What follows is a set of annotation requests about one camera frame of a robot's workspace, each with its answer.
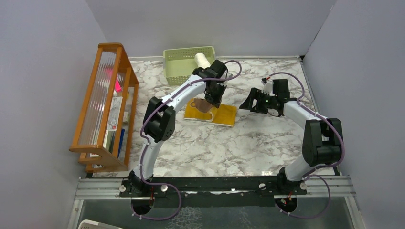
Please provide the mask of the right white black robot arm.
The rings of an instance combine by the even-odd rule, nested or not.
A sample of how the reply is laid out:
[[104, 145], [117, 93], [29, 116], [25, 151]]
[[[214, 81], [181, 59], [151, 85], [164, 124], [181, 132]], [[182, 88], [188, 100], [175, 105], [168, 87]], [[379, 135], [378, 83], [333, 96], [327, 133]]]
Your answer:
[[264, 88], [251, 88], [239, 108], [268, 115], [275, 111], [277, 117], [287, 117], [304, 130], [301, 155], [280, 169], [275, 182], [277, 191], [287, 194], [316, 169], [343, 158], [342, 126], [339, 119], [321, 116], [291, 97], [287, 79], [264, 78], [262, 82]]

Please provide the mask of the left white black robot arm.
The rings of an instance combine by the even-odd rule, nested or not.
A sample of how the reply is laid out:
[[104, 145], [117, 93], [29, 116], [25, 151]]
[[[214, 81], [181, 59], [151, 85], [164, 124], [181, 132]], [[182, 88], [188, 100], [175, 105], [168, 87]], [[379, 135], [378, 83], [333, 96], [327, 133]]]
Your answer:
[[226, 65], [215, 60], [209, 67], [194, 69], [189, 79], [172, 93], [161, 99], [150, 99], [140, 130], [140, 136], [144, 138], [143, 148], [138, 165], [129, 174], [132, 190], [137, 195], [144, 196], [150, 190], [150, 178], [158, 153], [175, 130], [176, 114], [201, 93], [204, 93], [204, 98], [194, 102], [200, 112], [219, 108], [226, 89], [227, 73]]

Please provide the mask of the yellow towel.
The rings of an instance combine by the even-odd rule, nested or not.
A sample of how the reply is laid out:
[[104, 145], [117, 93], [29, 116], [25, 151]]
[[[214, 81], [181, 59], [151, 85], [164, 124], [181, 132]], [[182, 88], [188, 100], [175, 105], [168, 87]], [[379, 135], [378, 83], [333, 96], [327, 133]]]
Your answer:
[[193, 98], [185, 108], [184, 120], [233, 127], [237, 108], [220, 104], [218, 108], [201, 98]]

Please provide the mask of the white cream towel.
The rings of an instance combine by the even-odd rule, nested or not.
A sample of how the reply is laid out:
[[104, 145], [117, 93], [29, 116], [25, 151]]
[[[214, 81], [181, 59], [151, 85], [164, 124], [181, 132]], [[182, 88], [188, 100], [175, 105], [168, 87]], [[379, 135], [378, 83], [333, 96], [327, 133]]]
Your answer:
[[206, 58], [206, 56], [203, 53], [197, 53], [194, 56], [194, 60], [197, 64], [197, 67], [201, 67], [203, 69], [209, 68], [211, 66], [210, 62]]

